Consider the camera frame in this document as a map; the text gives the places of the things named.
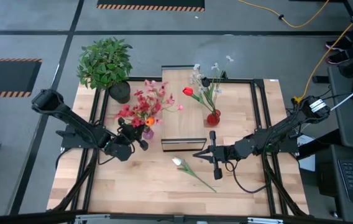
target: black plant pot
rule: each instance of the black plant pot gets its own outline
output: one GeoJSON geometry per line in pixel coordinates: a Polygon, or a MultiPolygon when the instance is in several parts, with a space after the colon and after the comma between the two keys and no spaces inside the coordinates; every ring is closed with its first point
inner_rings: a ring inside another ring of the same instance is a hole
{"type": "Polygon", "coordinates": [[[113,86],[108,88],[109,96],[115,99],[118,103],[127,103],[131,95],[131,87],[125,81],[115,83],[113,86]]]}

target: wooden block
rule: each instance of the wooden block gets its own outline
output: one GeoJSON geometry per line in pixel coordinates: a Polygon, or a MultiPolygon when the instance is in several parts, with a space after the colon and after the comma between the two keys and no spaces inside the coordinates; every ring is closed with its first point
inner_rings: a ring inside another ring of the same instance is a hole
{"type": "Polygon", "coordinates": [[[201,151],[206,143],[202,106],[182,92],[185,87],[198,92],[197,86],[190,84],[192,72],[191,69],[163,70],[163,82],[170,82],[167,91],[183,105],[183,110],[177,113],[163,110],[163,151],[201,151]]]}

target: black desk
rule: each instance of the black desk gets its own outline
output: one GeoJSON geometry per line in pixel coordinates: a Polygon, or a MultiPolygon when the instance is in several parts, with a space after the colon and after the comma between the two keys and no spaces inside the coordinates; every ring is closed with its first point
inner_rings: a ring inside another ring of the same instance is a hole
{"type": "MultiPolygon", "coordinates": [[[[328,69],[332,95],[339,95],[352,92],[353,78],[345,78],[339,73],[338,67],[328,69]]],[[[334,98],[337,105],[349,95],[334,98]]],[[[317,138],[317,141],[310,142],[299,147],[300,155],[297,159],[306,158],[316,152],[326,149],[330,144],[337,144],[353,147],[353,100],[349,99],[335,109],[338,129],[317,138]]]]}
{"type": "Polygon", "coordinates": [[[353,222],[353,203],[347,197],[338,168],[338,159],[353,159],[353,148],[337,145],[330,146],[329,150],[316,155],[316,170],[318,170],[318,166],[321,164],[330,164],[333,166],[333,172],[335,173],[333,180],[335,181],[336,194],[329,196],[335,197],[337,211],[341,218],[344,221],[353,222]]]}

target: potted plant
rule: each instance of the potted plant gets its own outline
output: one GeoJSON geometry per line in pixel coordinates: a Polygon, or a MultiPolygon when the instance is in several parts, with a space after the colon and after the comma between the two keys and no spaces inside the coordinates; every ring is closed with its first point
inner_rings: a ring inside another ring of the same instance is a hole
{"type": "Polygon", "coordinates": [[[119,103],[127,103],[131,94],[126,80],[132,69],[127,51],[132,47],[123,42],[124,39],[108,38],[82,47],[77,74],[81,84],[107,90],[119,103]]]}
{"type": "MultiPolygon", "coordinates": [[[[226,58],[226,66],[230,62],[234,61],[230,56],[226,56],[226,58]]],[[[200,70],[199,64],[195,64],[193,67],[193,72],[190,75],[190,84],[197,85],[199,88],[199,93],[198,95],[194,94],[193,89],[188,87],[184,88],[182,92],[186,96],[190,96],[202,105],[205,105],[205,107],[210,110],[211,113],[207,116],[207,123],[210,126],[215,126],[221,120],[221,112],[216,109],[216,99],[218,94],[222,93],[222,91],[219,89],[219,84],[222,78],[226,78],[226,68],[224,70],[220,70],[218,63],[215,63],[211,69],[215,71],[212,80],[204,75],[204,73],[200,70]]]]}
{"type": "Polygon", "coordinates": [[[175,100],[170,96],[166,96],[165,87],[168,82],[163,82],[160,88],[157,88],[156,81],[145,80],[145,89],[147,94],[144,95],[142,90],[137,90],[134,96],[137,97],[138,103],[130,108],[130,105],[124,105],[120,112],[116,115],[116,119],[124,118],[130,120],[133,127],[144,125],[142,137],[144,139],[152,139],[154,132],[151,130],[153,124],[160,124],[162,120],[158,118],[162,110],[176,112],[183,109],[182,105],[176,105],[175,100]]]}

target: wooden tabletop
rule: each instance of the wooden tabletop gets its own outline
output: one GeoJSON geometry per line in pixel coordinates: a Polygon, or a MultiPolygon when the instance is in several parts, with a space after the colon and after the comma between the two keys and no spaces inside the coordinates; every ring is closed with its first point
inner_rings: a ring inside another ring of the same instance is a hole
{"type": "MultiPolygon", "coordinates": [[[[280,85],[278,80],[264,80],[264,83],[270,117],[272,124],[275,124],[286,117],[280,85]]],[[[143,88],[143,82],[130,82],[130,85],[131,92],[143,88]]],[[[205,132],[208,137],[209,131],[215,130],[216,142],[219,145],[234,144],[236,140],[253,133],[256,127],[250,86],[241,83],[222,83],[220,89],[222,94],[218,96],[217,109],[221,111],[221,122],[215,128],[206,125],[205,132]]],[[[94,90],[79,86],[73,111],[88,120],[93,98],[94,90]]],[[[134,102],[132,97],[130,104],[133,105],[134,102]]],[[[261,101],[259,105],[261,120],[264,123],[261,101]]],[[[114,115],[120,109],[121,105],[110,98],[105,124],[111,131],[117,128],[114,115]]],[[[208,113],[209,111],[203,108],[204,118],[208,113]]],[[[214,180],[212,164],[194,158],[192,152],[163,152],[160,145],[161,126],[154,126],[153,130],[155,136],[148,141],[147,151],[144,152],[136,144],[136,152],[128,161],[120,162],[114,159],[105,165],[97,166],[89,212],[269,216],[266,190],[256,194],[243,192],[224,166],[222,166],[224,177],[221,180],[214,180]],[[173,157],[185,159],[193,171],[217,193],[212,192],[197,179],[177,170],[172,162],[173,157]]],[[[74,184],[81,152],[81,149],[72,149],[60,159],[48,208],[56,206],[74,184]]],[[[102,152],[100,156],[101,161],[108,158],[102,152]]],[[[308,213],[298,163],[285,153],[279,153],[278,159],[284,187],[298,206],[308,213]]],[[[265,183],[259,156],[251,155],[240,161],[236,172],[237,178],[246,189],[254,190],[265,183]]],[[[85,185],[80,193],[78,208],[81,208],[84,192],[85,185]]],[[[274,186],[273,196],[276,210],[281,213],[274,186]]]]}

